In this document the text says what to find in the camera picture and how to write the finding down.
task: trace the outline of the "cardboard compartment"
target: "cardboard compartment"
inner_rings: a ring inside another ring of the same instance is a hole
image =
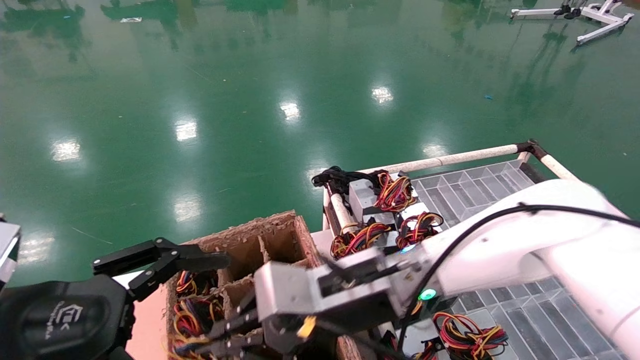
[[[269,260],[312,268],[320,264],[313,239],[307,225],[295,212],[288,211],[267,218],[256,218],[246,224],[231,227],[220,233],[197,238],[188,243],[197,244],[203,251],[226,251],[232,258],[231,266],[218,270],[218,288],[214,293],[223,299],[225,318],[236,313],[236,307],[253,287],[252,274]],[[167,309],[177,301],[176,275],[167,283]],[[173,316],[167,316],[169,339],[173,334]],[[281,359],[265,349],[268,358]]]
[[[236,315],[236,307],[252,290],[253,279],[251,277],[232,282],[221,289],[221,294],[225,301],[222,306],[225,311],[225,319],[232,318]]]
[[[274,233],[260,236],[269,260],[293,264],[305,259],[293,228],[277,229]]]

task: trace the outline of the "bundle of wires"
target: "bundle of wires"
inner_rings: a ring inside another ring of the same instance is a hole
[[[338,260],[347,255],[368,249],[382,234],[388,233],[391,230],[392,228],[390,226],[374,222],[363,227],[357,233],[343,233],[341,231],[340,235],[333,239],[331,255],[334,259]]]
[[[500,355],[507,345],[506,332],[498,325],[489,329],[480,327],[471,319],[464,315],[451,315],[447,313],[436,313],[433,321],[444,318],[440,326],[440,338],[449,349],[452,359],[459,360],[487,360],[493,356]],[[502,352],[491,355],[489,350],[502,347]]]
[[[389,330],[387,330],[382,339],[380,339],[380,343],[388,348],[391,348],[392,350],[398,350],[398,339],[396,338],[396,335]],[[384,355],[382,359],[395,360],[393,357],[390,357],[388,355]]]
[[[424,342],[424,350],[412,356],[415,360],[438,360],[436,346],[431,341]]]
[[[194,350],[209,340],[203,335],[211,330],[214,322],[224,318],[222,304],[216,298],[182,298],[173,307],[175,331],[169,355],[179,360],[203,360]]]
[[[209,290],[216,286],[214,274],[194,274],[183,271],[178,278],[175,291],[178,296],[206,295]]]
[[[202,343],[207,343],[204,334],[213,323],[224,319],[222,303],[218,297],[209,294],[215,288],[217,277],[214,272],[192,273],[183,271],[176,283],[178,301],[173,306],[173,330],[171,345],[167,353],[176,360],[209,360],[194,351]]]
[[[423,212],[402,221],[396,238],[396,245],[403,249],[409,245],[419,243],[438,233],[434,227],[442,225],[443,219],[439,214]]]
[[[356,171],[344,171],[339,167],[330,167],[320,174],[311,178],[311,182],[315,187],[329,185],[331,190],[341,195],[349,195],[349,183],[352,181],[367,179],[373,184],[374,192],[380,190],[380,185],[376,174],[365,174]]]
[[[373,206],[382,211],[397,213],[417,201],[412,195],[411,179],[406,176],[391,180],[389,173],[384,171],[378,174],[378,183],[380,194]]]

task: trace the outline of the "black wire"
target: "black wire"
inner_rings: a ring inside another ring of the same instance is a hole
[[[347,331],[346,329],[343,329],[341,327],[339,327],[338,325],[335,325],[334,323],[328,322],[326,320],[317,318],[316,319],[316,326],[324,329],[330,333],[332,333],[333,335],[336,336],[342,336],[345,334],[349,334],[350,331]],[[413,360],[412,358],[404,355],[402,352],[400,351],[395,351],[392,348],[388,348],[385,345],[382,345],[380,343],[377,343],[371,339],[367,339],[367,338],[363,338],[361,336],[357,336],[355,334],[351,334],[348,335],[350,338],[354,339],[356,342],[370,348],[371,350],[380,353],[380,354],[384,354],[386,356],[390,356],[393,357],[394,359],[398,359],[398,360]]]
[[[381,171],[374,171],[370,174],[357,171],[344,171],[340,167],[330,167],[320,174],[311,178],[311,183],[315,187],[329,185],[333,192],[341,195],[349,195],[349,183],[352,181],[367,179],[371,182],[374,192],[380,190],[378,174]]]
[[[628,218],[619,217],[617,215],[602,213],[600,211],[589,210],[589,209],[581,209],[581,208],[574,208],[572,206],[561,206],[561,205],[519,205],[519,206],[516,206],[514,208],[508,208],[508,209],[500,210],[500,211],[498,211],[496,213],[493,213],[493,214],[481,219],[480,221],[478,221],[475,224],[471,225],[467,230],[465,230],[464,233],[460,234],[442,252],[442,255],[433,263],[431,268],[429,268],[429,271],[427,271],[427,273],[422,278],[422,281],[420,282],[418,287],[416,287],[415,292],[412,295],[411,304],[407,307],[407,314],[405,314],[405,316],[404,316],[404,318],[402,320],[402,323],[403,323],[402,330],[400,330],[400,337],[398,337],[398,351],[402,351],[402,346],[403,346],[403,343],[404,343],[404,335],[406,334],[406,329],[409,326],[409,322],[410,322],[410,316],[408,316],[408,314],[410,313],[410,311],[413,308],[415,308],[416,304],[418,303],[418,296],[420,295],[420,292],[422,292],[422,289],[425,286],[427,286],[427,284],[429,283],[431,278],[435,275],[435,272],[438,270],[438,268],[440,268],[440,265],[442,265],[442,263],[447,259],[447,256],[449,256],[453,252],[453,250],[458,245],[460,245],[460,243],[462,241],[464,241],[464,239],[466,239],[469,235],[474,233],[480,227],[484,226],[488,222],[494,221],[497,218],[500,218],[500,217],[503,217],[503,216],[506,216],[506,215],[510,215],[510,214],[522,213],[522,212],[528,212],[528,213],[536,214],[537,212],[543,211],[543,210],[544,211],[549,211],[549,210],[551,210],[551,211],[563,211],[565,213],[576,213],[576,214],[589,215],[589,216],[592,216],[592,217],[597,217],[597,218],[603,218],[603,219],[606,219],[606,220],[617,221],[617,222],[621,222],[622,224],[626,224],[626,225],[629,225],[629,226],[640,228],[640,222],[638,222],[636,220],[631,220],[631,219],[628,219]]]

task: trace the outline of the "colorful wires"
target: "colorful wires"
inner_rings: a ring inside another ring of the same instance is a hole
[[[206,295],[216,285],[217,278],[214,274],[194,274],[183,271],[178,278],[175,291],[178,296]]]
[[[331,255],[338,260],[347,255],[368,249],[382,234],[388,233],[392,228],[385,224],[375,222],[367,225],[357,233],[342,233],[333,239]]]
[[[402,221],[398,229],[396,245],[403,249],[409,245],[419,243],[438,233],[434,227],[442,225],[443,219],[439,214],[423,212]]]
[[[431,341],[424,342],[424,350],[412,356],[415,360],[437,360],[436,347]]]
[[[398,349],[398,340],[396,338],[396,335],[387,330],[386,333],[384,334],[384,336],[382,337],[382,339],[380,339],[380,343],[382,343],[382,345],[385,345],[388,348],[391,348],[392,350],[397,350]],[[394,360],[393,357],[390,357],[388,355],[384,355],[382,357],[383,360]]]
[[[380,172],[378,182],[381,190],[378,200],[373,206],[382,211],[397,213],[417,201],[412,194],[411,179],[406,176],[399,176],[396,180],[391,180],[388,172]]]
[[[222,304],[217,298],[189,297],[181,298],[173,306],[172,348],[169,354],[178,360],[204,360],[193,352],[197,345],[209,342],[202,337],[211,330],[214,322],[224,318]]]
[[[211,330],[213,323],[224,319],[221,300],[211,295],[215,288],[215,273],[194,274],[182,272],[176,283],[178,301],[173,306],[173,334],[167,353],[175,360],[209,360],[194,350],[202,343],[209,342],[203,337]]]
[[[440,338],[452,354],[452,359],[462,360],[486,360],[493,356],[488,353],[498,347],[505,347],[509,336],[504,330],[496,325],[488,329],[480,327],[471,319],[464,315],[451,315],[447,313],[436,313],[433,321],[438,323],[438,319],[444,318],[440,326]]]

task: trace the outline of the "floor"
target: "floor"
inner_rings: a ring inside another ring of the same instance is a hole
[[[316,231],[326,167],[528,138],[640,217],[637,21],[574,49],[596,25],[509,22],[557,0],[136,1],[0,3],[13,285],[292,208]]]

